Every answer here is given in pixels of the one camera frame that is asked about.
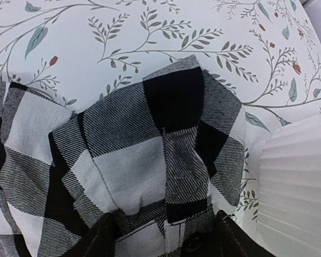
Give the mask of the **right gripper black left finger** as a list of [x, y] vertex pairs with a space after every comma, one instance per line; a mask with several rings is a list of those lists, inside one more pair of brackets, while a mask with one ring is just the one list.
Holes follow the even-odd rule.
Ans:
[[113, 257], [115, 242], [123, 233], [112, 213], [104, 214], [74, 247], [70, 257]]

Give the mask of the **black white checkered shirt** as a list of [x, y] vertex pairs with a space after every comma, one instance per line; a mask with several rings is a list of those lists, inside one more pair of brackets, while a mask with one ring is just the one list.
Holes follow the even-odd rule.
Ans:
[[107, 213], [114, 256], [214, 256], [244, 165], [240, 100], [195, 56], [81, 113], [0, 81], [0, 256], [69, 256]]

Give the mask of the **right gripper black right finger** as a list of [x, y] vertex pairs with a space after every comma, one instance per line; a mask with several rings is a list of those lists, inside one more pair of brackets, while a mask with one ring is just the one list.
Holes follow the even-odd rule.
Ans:
[[219, 210], [213, 229], [214, 256], [274, 257], [251, 239], [223, 210]]

